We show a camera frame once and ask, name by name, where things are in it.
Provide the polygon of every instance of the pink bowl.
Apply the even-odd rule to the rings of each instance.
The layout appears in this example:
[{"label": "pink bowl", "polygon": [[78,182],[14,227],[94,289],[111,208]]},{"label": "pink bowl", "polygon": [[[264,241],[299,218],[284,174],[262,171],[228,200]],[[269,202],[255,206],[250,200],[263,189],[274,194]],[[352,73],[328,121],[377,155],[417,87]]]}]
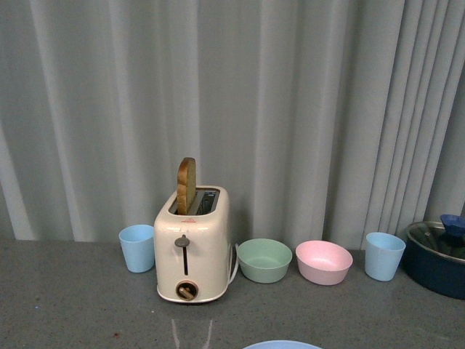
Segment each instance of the pink bowl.
[{"label": "pink bowl", "polygon": [[319,285],[342,282],[353,263],[345,248],[327,241],[305,241],[296,248],[299,271],[303,277]]}]

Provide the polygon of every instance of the green bowl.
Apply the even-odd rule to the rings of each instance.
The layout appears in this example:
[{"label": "green bowl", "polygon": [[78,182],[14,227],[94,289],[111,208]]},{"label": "green bowl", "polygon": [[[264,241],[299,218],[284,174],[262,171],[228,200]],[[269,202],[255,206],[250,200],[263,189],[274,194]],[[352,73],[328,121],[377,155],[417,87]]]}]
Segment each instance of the green bowl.
[{"label": "green bowl", "polygon": [[285,244],[269,238],[243,242],[237,253],[242,273],[260,284],[281,280],[292,260],[292,251]]}]

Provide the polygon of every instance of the cup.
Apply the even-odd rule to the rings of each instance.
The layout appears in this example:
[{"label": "cup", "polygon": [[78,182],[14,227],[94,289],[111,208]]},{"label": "cup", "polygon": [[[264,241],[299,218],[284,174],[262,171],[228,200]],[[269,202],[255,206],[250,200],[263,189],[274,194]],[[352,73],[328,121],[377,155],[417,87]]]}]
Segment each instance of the cup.
[{"label": "cup", "polygon": [[132,225],[119,233],[126,266],[132,273],[143,273],[155,264],[153,226]]},{"label": "cup", "polygon": [[378,281],[389,281],[399,266],[405,242],[388,233],[369,233],[366,236],[365,272]]}]

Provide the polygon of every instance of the bowl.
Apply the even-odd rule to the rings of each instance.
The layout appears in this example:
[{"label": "bowl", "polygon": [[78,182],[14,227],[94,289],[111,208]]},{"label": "bowl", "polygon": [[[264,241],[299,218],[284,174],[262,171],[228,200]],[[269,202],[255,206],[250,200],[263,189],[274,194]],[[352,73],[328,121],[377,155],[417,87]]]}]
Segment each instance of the bowl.
[{"label": "bowl", "polygon": [[261,342],[253,345],[249,345],[244,349],[321,349],[314,345],[294,342],[293,340],[269,340],[267,342]]},{"label": "bowl", "polygon": [[281,280],[292,260],[292,251],[269,238],[253,238],[243,242],[238,250],[240,269],[246,278],[260,284]]},{"label": "bowl", "polygon": [[344,280],[353,263],[345,248],[328,241],[305,241],[296,248],[299,271],[314,284],[336,285]]}]

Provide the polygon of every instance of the white toaster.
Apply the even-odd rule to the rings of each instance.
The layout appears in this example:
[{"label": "white toaster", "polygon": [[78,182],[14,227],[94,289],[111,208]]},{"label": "white toaster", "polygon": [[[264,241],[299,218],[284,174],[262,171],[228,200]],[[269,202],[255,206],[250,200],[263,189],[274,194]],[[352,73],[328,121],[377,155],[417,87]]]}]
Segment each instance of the white toaster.
[{"label": "white toaster", "polygon": [[230,282],[233,247],[230,201],[217,186],[198,185],[187,215],[177,214],[177,192],[155,219],[157,291],[172,302],[221,297]]}]

